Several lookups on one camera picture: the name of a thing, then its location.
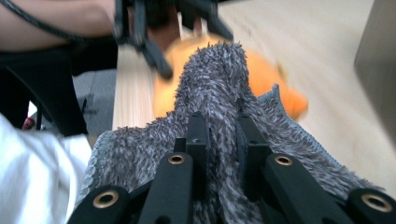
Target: gray towel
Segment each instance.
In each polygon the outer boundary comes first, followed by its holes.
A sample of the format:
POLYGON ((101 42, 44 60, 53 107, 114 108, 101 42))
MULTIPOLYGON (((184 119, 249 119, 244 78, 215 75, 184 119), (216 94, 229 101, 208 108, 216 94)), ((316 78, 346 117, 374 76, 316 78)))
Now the gray towel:
POLYGON ((117 185, 132 191, 153 179, 160 159, 172 152, 176 138, 186 135, 188 117, 201 111, 209 127, 209 198, 194 202, 193 222, 262 223, 238 182, 235 121, 244 112, 256 122, 274 152, 297 158, 319 184, 346 198, 352 189, 374 188, 339 164, 285 113, 278 86, 257 99, 248 86, 245 52, 239 44, 218 43, 198 49, 184 67, 175 111, 146 128, 120 128, 103 133, 86 171, 82 200, 92 189, 117 185))

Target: orange stuffed toy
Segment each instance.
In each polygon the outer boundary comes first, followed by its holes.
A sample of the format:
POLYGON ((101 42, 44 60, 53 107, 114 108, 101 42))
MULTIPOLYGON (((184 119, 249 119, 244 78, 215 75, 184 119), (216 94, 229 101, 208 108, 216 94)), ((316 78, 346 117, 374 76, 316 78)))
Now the orange stuffed toy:
MULTIPOLYGON (((174 110, 176 90, 183 73, 184 64, 196 50, 207 48, 224 41, 217 35, 202 35, 175 41, 165 52, 165 59, 173 69, 170 79, 156 76, 154 82, 154 117, 165 117, 166 112, 174 110)), ((297 119, 308 108, 308 102, 299 92, 290 88, 271 64, 256 52, 246 50, 249 86, 256 96, 270 91, 274 84, 279 85, 282 104, 292 119, 297 119)))

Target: wooden table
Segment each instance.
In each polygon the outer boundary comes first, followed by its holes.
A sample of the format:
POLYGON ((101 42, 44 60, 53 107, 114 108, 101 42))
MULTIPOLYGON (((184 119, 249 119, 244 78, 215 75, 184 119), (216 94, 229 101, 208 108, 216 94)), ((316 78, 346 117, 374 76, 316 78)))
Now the wooden table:
MULTIPOLYGON (((235 1, 219 14, 235 41, 289 71, 289 84, 309 100, 301 126, 349 170, 396 198, 396 146, 353 66, 373 2, 235 1)), ((152 80, 144 60, 120 48, 114 129, 152 120, 152 80)))

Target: screw hole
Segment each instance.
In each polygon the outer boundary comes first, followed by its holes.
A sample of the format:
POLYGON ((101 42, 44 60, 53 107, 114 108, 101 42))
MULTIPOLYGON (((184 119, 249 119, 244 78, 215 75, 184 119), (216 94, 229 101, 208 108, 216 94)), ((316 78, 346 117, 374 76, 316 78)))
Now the screw hole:
POLYGON ((388 213, 393 210, 390 203, 374 194, 363 194, 361 195, 361 200, 369 207, 380 212, 388 213))
POLYGON ((168 161, 174 165, 178 165, 184 162, 186 160, 183 156, 180 155, 174 155, 168 158, 168 161))
POLYGON ((119 199, 119 194, 115 190, 108 190, 93 199, 93 206, 96 208, 107 208, 119 199))
POLYGON ((275 161, 281 165, 289 166, 293 164, 293 161, 285 156, 278 156, 275 158, 275 161))

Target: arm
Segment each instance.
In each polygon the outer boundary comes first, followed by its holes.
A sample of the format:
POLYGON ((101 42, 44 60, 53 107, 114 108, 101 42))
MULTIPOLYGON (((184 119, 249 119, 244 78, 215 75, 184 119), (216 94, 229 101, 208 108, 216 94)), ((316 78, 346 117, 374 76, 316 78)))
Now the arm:
MULTIPOLYGON (((114 0, 13 0, 38 20, 76 35, 110 35, 114 0)), ((67 43, 50 35, 0 5, 0 51, 43 49, 67 43)))

